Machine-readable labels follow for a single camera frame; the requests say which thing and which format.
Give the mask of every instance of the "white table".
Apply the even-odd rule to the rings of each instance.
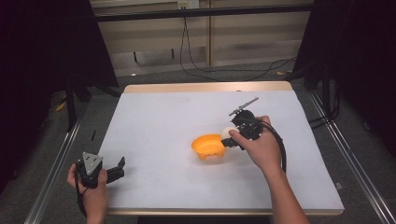
[[[288,179],[308,215],[344,211],[303,108],[288,82],[133,85],[125,89],[99,154],[110,168],[122,156],[125,177],[110,184],[109,214],[271,215],[265,179],[246,151],[201,161],[191,142],[233,126],[246,109],[268,115],[284,139]]]

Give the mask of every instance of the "person's right hand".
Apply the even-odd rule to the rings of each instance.
[[[258,117],[257,119],[271,124],[268,116]],[[230,130],[229,134],[233,140],[245,148],[249,157],[265,174],[270,174],[281,169],[279,144],[274,135],[268,130],[263,128],[262,135],[255,141],[247,140],[234,130]]]
[[[67,176],[67,183],[73,188],[76,187],[75,182],[76,165],[73,164]],[[98,187],[96,189],[87,189],[78,181],[80,193],[83,193],[83,201],[85,211],[87,212],[87,223],[105,223],[105,217],[108,207],[107,196],[107,171],[102,169],[98,176]]]

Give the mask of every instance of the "black cable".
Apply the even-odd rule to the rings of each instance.
[[[85,191],[87,191],[87,189],[84,190],[84,192],[81,194],[79,193],[79,186],[78,186],[78,170],[79,167],[82,165],[82,162],[79,161],[76,163],[76,170],[75,170],[75,184],[76,184],[76,192],[77,192],[77,204],[78,204],[78,208],[79,211],[82,213],[82,215],[84,215],[84,217],[87,216],[87,211],[85,211],[85,207],[84,207],[84,200],[82,198],[83,194],[85,193]]]
[[[333,103],[332,103],[333,110],[330,112],[329,115],[309,120],[308,121],[309,123],[314,123],[314,122],[323,120],[323,122],[321,122],[320,124],[312,126],[311,129],[316,129],[322,125],[328,124],[332,120],[335,120],[340,113],[340,103],[341,103],[341,93],[340,93],[340,89],[339,89],[338,85],[336,85],[335,94],[334,94]]]
[[[296,57],[293,57],[293,58],[291,58],[291,59],[282,59],[282,60],[278,60],[278,61],[272,62],[272,63],[270,64],[270,67],[269,67],[268,69],[261,69],[261,70],[245,70],[245,69],[204,70],[204,69],[202,69],[202,68],[199,68],[199,67],[195,64],[195,62],[193,61],[193,59],[192,59],[192,56],[191,56],[190,36],[189,36],[189,29],[188,29],[188,27],[187,27],[186,18],[184,18],[184,29],[183,29],[183,36],[182,36],[182,39],[181,39],[181,47],[180,47],[180,53],[179,53],[179,56],[180,56],[179,61],[180,61],[180,65],[181,65],[182,69],[183,69],[187,74],[189,74],[189,75],[191,75],[191,76],[195,76],[195,77],[203,77],[203,78],[207,78],[207,79],[214,80],[214,81],[219,81],[219,82],[227,82],[227,81],[229,81],[229,80],[220,80],[220,79],[216,79],[216,78],[213,78],[213,77],[206,77],[206,76],[203,76],[203,75],[192,74],[192,73],[190,73],[189,71],[187,71],[187,70],[184,68],[183,63],[182,63],[182,61],[181,61],[181,51],[183,50],[183,46],[184,46],[184,36],[185,36],[185,35],[187,36],[187,42],[188,42],[188,46],[189,46],[189,56],[190,56],[191,63],[193,64],[193,66],[194,66],[197,70],[199,70],[199,71],[201,71],[201,72],[206,72],[206,73],[212,73],[212,72],[264,72],[263,74],[259,74],[259,75],[257,75],[256,77],[249,78],[249,79],[242,80],[242,81],[251,81],[251,80],[257,79],[257,78],[259,78],[259,77],[262,77],[262,76],[266,75],[269,71],[274,70],[274,69],[277,69],[277,68],[279,68],[279,67],[282,67],[282,66],[285,65],[286,63],[289,63],[289,62],[291,62],[291,61],[293,61],[293,60],[296,59]],[[272,68],[272,66],[273,66],[275,63],[282,62],[282,61],[286,61],[286,62],[285,62],[285,63],[282,63],[280,66],[277,66],[277,67]]]
[[[259,120],[259,119],[244,119],[244,118],[238,118],[238,120],[244,121],[245,123],[256,123],[256,124],[262,124],[263,128],[267,129],[271,134],[274,135],[277,144],[279,145],[279,150],[280,150],[280,155],[281,155],[281,166],[282,166],[282,170],[283,172],[286,173],[286,149],[285,149],[285,145],[283,144],[283,139],[280,137],[280,135],[276,132],[276,130],[274,129],[274,127],[263,121],[263,120]]]
[[[279,150],[280,150],[280,155],[282,157],[282,170],[283,172],[286,173],[286,149],[285,145],[283,145],[283,139],[280,137],[280,135],[276,132],[276,130],[271,126],[271,124],[265,122],[262,120],[262,123],[264,125],[264,128],[266,128],[270,133],[272,133],[277,141],[277,144],[279,145]]]

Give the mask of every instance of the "gray floor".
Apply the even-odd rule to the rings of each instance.
[[[263,69],[268,65],[268,63],[240,64],[221,67],[221,69]],[[290,69],[292,69],[292,63],[255,80],[280,80],[284,76],[277,75],[276,71],[288,71]],[[205,73],[190,70],[190,73],[230,81],[246,80],[257,76],[257,73],[246,72]],[[128,84],[207,81],[211,80],[192,76],[180,70],[155,72],[143,76],[119,77],[119,91],[122,91]],[[296,91],[308,119],[317,118],[319,114],[313,106],[309,94],[304,90],[303,81],[292,81],[292,87]],[[118,102],[118,98],[105,95],[98,90],[92,89],[91,92],[93,94],[92,101],[88,104],[88,109],[82,117],[78,135],[62,167],[60,177],[55,183],[44,215],[40,218],[41,223],[84,222],[84,218],[76,205],[75,192],[65,183],[67,170],[73,162],[79,159],[82,151],[98,152],[106,134],[106,127],[111,121]],[[396,210],[396,195],[394,193],[396,187],[396,159],[390,156],[375,133],[365,130],[359,114],[344,99],[336,123],[364,170],[394,212]],[[41,131],[40,141],[32,152],[30,160],[21,168],[19,178],[10,181],[0,195],[0,223],[24,222],[64,141],[66,128],[66,111],[53,112],[51,110]],[[344,186],[338,192],[346,210],[337,217],[311,217],[312,223],[381,223],[326,126],[316,128],[313,132],[333,182],[340,182]],[[136,223],[136,221],[137,217],[108,216],[107,218],[107,223]]]

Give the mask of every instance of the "metal frame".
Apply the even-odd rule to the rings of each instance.
[[[309,95],[319,114],[324,117],[326,115],[326,111],[325,108],[323,108],[323,103],[321,102],[319,96],[314,91],[311,91]],[[358,183],[361,185],[362,190],[366,194],[367,199],[371,203],[381,222],[384,224],[396,223],[396,219],[390,212],[387,202],[381,193],[379,193],[370,177],[365,173],[363,167],[361,167],[361,164],[347,143],[347,140],[341,134],[335,122],[328,119],[325,119],[324,121],[326,122],[326,126],[332,135],[335,144],[338,146],[338,149],[344,156],[346,163],[348,164],[353,175],[358,180]]]

